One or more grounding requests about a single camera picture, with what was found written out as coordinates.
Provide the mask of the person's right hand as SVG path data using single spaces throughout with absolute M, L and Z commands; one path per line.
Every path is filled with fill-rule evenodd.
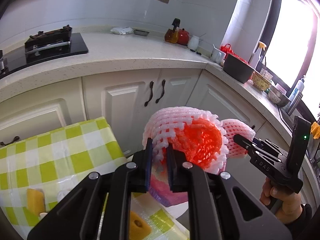
M 271 203 L 271 197 L 283 202 L 275 216 L 284 224 L 293 222 L 302 214 L 303 208 L 301 206 L 300 194 L 294 192 L 288 193 L 285 190 L 273 186 L 271 180 L 266 178 L 260 195 L 260 201 L 267 206 Z

